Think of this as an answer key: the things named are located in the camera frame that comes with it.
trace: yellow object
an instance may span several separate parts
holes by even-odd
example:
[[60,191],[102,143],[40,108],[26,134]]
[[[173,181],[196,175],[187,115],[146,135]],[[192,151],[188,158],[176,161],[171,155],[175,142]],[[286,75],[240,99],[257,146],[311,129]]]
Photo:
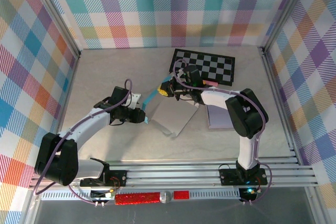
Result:
[[159,92],[161,95],[163,95],[163,96],[165,96],[165,97],[168,96],[168,93],[167,93],[166,91],[164,91],[164,90],[161,89],[161,85],[158,87],[157,90],[158,90],[158,92]]

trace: wire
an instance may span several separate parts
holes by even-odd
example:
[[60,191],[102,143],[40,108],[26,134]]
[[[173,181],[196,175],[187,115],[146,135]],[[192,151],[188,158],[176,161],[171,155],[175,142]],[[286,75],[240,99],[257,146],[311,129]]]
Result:
[[264,166],[266,166],[267,169],[269,170],[269,182],[268,182],[268,185],[267,185],[267,187],[266,187],[266,190],[263,192],[263,194],[262,194],[259,198],[253,200],[253,202],[258,202],[258,201],[260,201],[262,198],[264,198],[264,196],[266,195],[266,193],[268,192],[269,188],[270,188],[271,185],[272,185],[272,179],[273,179],[272,170],[271,170],[271,168],[269,167],[269,165],[268,165],[268,164],[265,164],[265,163],[261,163],[261,162],[259,162],[259,161],[258,161],[258,164],[259,164],[259,165],[264,165]]
[[188,66],[188,63],[187,63],[183,58],[179,59],[178,61],[179,61],[179,62],[180,62],[180,61],[183,62],[183,63],[185,64],[185,67]]
[[204,91],[214,91],[214,92],[220,92],[220,93],[224,93],[224,94],[233,94],[233,95],[237,95],[239,97],[242,97],[243,99],[245,99],[246,101],[248,101],[257,111],[258,113],[260,114],[261,116],[261,120],[262,120],[262,127],[261,127],[261,130],[257,133],[256,135],[256,144],[255,144],[255,148],[254,148],[254,156],[255,156],[255,159],[257,160],[258,164],[260,165],[264,165],[266,166],[268,169],[269,169],[269,173],[270,173],[270,179],[269,179],[269,183],[268,183],[268,186],[265,190],[265,192],[256,200],[254,200],[254,202],[257,202],[257,201],[260,201],[264,196],[265,194],[268,192],[271,184],[272,184],[272,171],[271,171],[271,168],[267,165],[267,164],[264,164],[264,163],[261,163],[259,162],[259,158],[258,158],[258,150],[259,150],[259,140],[260,140],[260,136],[261,134],[263,133],[263,131],[265,130],[265,126],[266,126],[266,118],[263,114],[263,112],[261,111],[261,109],[258,107],[258,105],[252,101],[250,98],[246,97],[245,95],[243,94],[240,94],[238,92],[234,92],[234,91],[229,91],[229,90],[224,90],[224,89],[209,89],[209,88],[199,88],[199,87],[192,87],[192,86],[188,86],[186,84],[184,84],[177,76],[176,74],[176,64],[178,62],[181,62],[182,59],[179,59],[177,60],[175,63],[174,63],[174,67],[173,67],[173,74],[174,74],[174,77],[176,79],[176,81],[181,84],[182,86],[184,86],[185,88],[188,88],[188,89],[196,89],[196,90],[204,90]]
[[246,101],[248,101],[257,111],[258,113],[260,114],[261,116],[261,119],[262,119],[262,127],[261,127],[261,130],[257,133],[257,136],[256,136],[256,144],[255,144],[255,148],[254,148],[254,156],[256,157],[256,160],[258,160],[258,146],[259,146],[259,139],[260,139],[260,136],[261,134],[263,133],[264,129],[265,129],[265,126],[266,126],[266,118],[263,114],[263,112],[261,111],[261,109],[257,106],[257,104],[252,101],[250,98],[246,97],[245,95],[243,94],[240,94],[238,92],[234,92],[234,91],[229,91],[229,90],[224,90],[224,89],[210,89],[210,88],[199,88],[199,87],[192,87],[192,86],[188,86],[186,85],[185,83],[183,83],[177,76],[176,74],[176,64],[178,62],[181,62],[182,59],[179,59],[177,60],[175,63],[174,63],[174,67],[173,67],[173,74],[174,74],[174,77],[176,79],[176,81],[181,84],[182,86],[184,86],[185,88],[188,88],[188,89],[196,89],[196,90],[203,90],[203,91],[213,91],[213,92],[220,92],[220,93],[224,93],[224,94],[233,94],[233,95],[237,95],[239,97],[242,97],[244,98]]
[[259,186],[258,186],[257,190],[259,190],[261,188],[261,181],[260,181],[260,178],[258,178],[257,176],[256,176],[256,179],[258,180],[258,183],[259,183]]
[[182,101],[193,101],[193,99],[182,99],[182,98],[180,98],[180,100],[182,100]]
[[96,195],[96,196],[94,196],[94,198],[99,198],[99,197],[101,197],[101,196],[104,196],[105,194],[110,193],[111,190],[113,190],[113,189],[110,189],[110,190],[108,190],[108,191],[105,191],[105,192],[103,192],[102,194]]
[[125,107],[128,108],[131,104],[132,104],[132,92],[131,92],[131,101],[130,101],[130,104],[128,104],[128,105],[125,106]]
[[221,164],[221,165],[218,167],[218,170],[219,170],[220,167],[223,166],[223,165],[227,165],[227,167],[229,167],[229,169],[231,169],[230,166],[229,166],[228,164]]
[[[118,187],[118,188],[117,188],[116,185],[115,185],[115,184],[116,184],[116,183],[114,182],[115,179],[116,179],[116,180],[118,181],[118,183],[119,183],[119,187]],[[116,188],[116,190],[118,190],[118,189],[121,187],[120,180],[119,180],[117,177],[111,177],[110,180],[112,180],[112,181],[114,182],[114,187]]]
[[[113,106],[111,106],[111,107],[109,107],[109,108],[106,108],[106,109],[104,109],[104,110],[100,110],[100,111],[98,111],[98,112],[96,112],[96,113],[93,113],[92,115],[89,115],[89,116],[87,116],[86,118],[83,118],[83,119],[80,120],[78,123],[76,123],[76,124],[75,124],[75,125],[74,125],[74,126],[73,126],[73,127],[72,127],[72,128],[65,134],[65,135],[64,135],[64,137],[62,137],[62,139],[58,142],[58,144],[56,145],[55,149],[53,150],[53,152],[52,152],[52,154],[51,154],[51,156],[50,156],[50,158],[49,158],[49,160],[48,160],[48,162],[47,162],[45,168],[43,169],[43,171],[42,171],[42,173],[41,173],[39,179],[37,180],[37,183],[36,183],[36,185],[35,185],[35,187],[34,187],[34,190],[33,190],[33,194],[34,194],[35,196],[40,195],[41,193],[45,192],[47,189],[49,189],[51,186],[53,186],[53,185],[55,184],[55,182],[52,182],[51,184],[49,184],[49,185],[48,185],[47,187],[45,187],[44,189],[42,189],[42,190],[40,190],[40,191],[37,191],[39,185],[40,185],[41,182],[42,182],[42,179],[44,178],[44,176],[46,175],[46,173],[47,173],[49,167],[51,166],[51,163],[52,163],[52,161],[53,161],[53,159],[54,159],[54,157],[55,157],[55,155],[56,155],[56,152],[57,152],[57,151],[59,150],[59,148],[62,146],[62,143],[67,139],[68,136],[70,136],[70,135],[72,134],[72,132],[73,132],[78,126],[80,126],[81,124],[83,124],[83,123],[86,122],[87,120],[89,120],[89,119],[91,119],[91,118],[93,118],[93,117],[95,117],[96,115],[99,115],[99,114],[101,114],[101,113],[104,113],[104,112],[110,112],[111,110],[113,110],[113,109],[115,109],[116,107],[118,107],[118,106],[120,106],[121,104],[123,104],[123,103],[125,102],[125,100],[128,98],[128,96],[130,95],[131,90],[132,90],[132,87],[133,87],[132,80],[131,80],[131,79],[126,79],[126,81],[125,81],[125,83],[124,83],[125,88],[126,88],[127,82],[130,83],[130,88],[129,88],[129,90],[128,90],[126,96],[125,96],[120,102],[118,102],[117,104],[115,104],[115,105],[113,105]],[[70,191],[71,191],[77,198],[83,200],[83,201],[86,202],[86,203],[94,204],[93,202],[91,202],[91,201],[89,201],[89,200],[87,200],[87,199],[84,199],[84,198],[82,198],[81,196],[79,196],[78,194],[76,194],[76,193],[74,192],[74,190],[70,187],[70,185],[69,185],[68,187],[69,187]]]

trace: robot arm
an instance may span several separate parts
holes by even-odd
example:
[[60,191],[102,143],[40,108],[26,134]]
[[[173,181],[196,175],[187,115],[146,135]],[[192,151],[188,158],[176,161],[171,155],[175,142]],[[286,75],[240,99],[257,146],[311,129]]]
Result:
[[[91,118],[77,126],[65,138],[65,141],[58,150],[58,154],[52,159],[52,163],[45,175],[46,178],[64,186],[69,185],[74,179],[84,178],[94,178],[96,179],[96,184],[106,184],[109,182],[108,180],[112,176],[108,171],[109,165],[94,158],[78,160],[78,151],[94,134],[105,126],[110,125],[116,119],[121,122],[130,123],[141,123],[144,121],[144,111],[135,108],[140,97],[139,94],[130,94],[131,97],[124,104],[117,106],[111,111],[104,111],[119,103],[127,94],[127,89],[115,87],[112,96],[105,98],[94,106],[90,113],[84,117],[87,118],[89,116]],[[70,129],[73,129],[73,126],[58,134],[49,132],[43,137],[35,164],[36,174],[42,174],[56,145],[66,136]]]
[[[185,79],[185,83],[188,86],[208,88],[208,90],[188,89],[178,83],[175,77],[173,77],[158,88],[159,93],[166,97],[175,97],[177,100],[180,99],[181,95],[190,95],[194,102],[199,104],[214,105],[228,110],[234,129],[239,134],[240,140],[239,157],[236,162],[237,176],[243,183],[250,183],[251,180],[255,180],[256,174],[261,170],[257,161],[257,134],[263,126],[259,112],[240,96],[214,92],[216,88],[207,86],[203,82],[195,65],[187,66],[183,69],[183,73],[180,70],[179,75]],[[263,113],[266,122],[268,122],[268,115],[253,91],[245,89],[239,93],[252,100]]]

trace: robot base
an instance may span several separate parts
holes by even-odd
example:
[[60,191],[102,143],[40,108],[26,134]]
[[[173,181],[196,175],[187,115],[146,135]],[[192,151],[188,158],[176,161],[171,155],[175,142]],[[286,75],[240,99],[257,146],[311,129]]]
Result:
[[222,186],[258,186],[267,185],[265,169],[259,168],[258,171],[250,176],[250,179],[242,180],[239,178],[237,169],[220,169]]
[[98,179],[85,178],[80,181],[80,187],[125,187],[127,179],[126,170],[108,170]]

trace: gray floor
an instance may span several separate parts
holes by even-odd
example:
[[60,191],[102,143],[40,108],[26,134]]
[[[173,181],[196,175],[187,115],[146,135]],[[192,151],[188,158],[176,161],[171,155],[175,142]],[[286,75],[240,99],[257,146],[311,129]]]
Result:
[[[288,156],[288,144],[257,47],[187,49],[236,57],[234,85],[223,88],[251,88],[255,92],[270,118],[261,138],[260,156]],[[84,117],[94,104],[109,96],[115,86],[122,87],[126,78],[133,81],[132,92],[147,97],[168,75],[173,52],[174,48],[85,50],[79,61],[63,129]],[[151,123],[108,126],[83,146],[79,157],[112,161],[236,158],[238,154],[236,132],[209,130],[205,107],[200,106],[176,138],[165,136]]]
[[168,204],[110,205],[104,208],[79,200],[41,201],[35,223],[125,224],[310,224],[315,223],[304,188],[272,188],[252,206],[238,200],[188,200]]

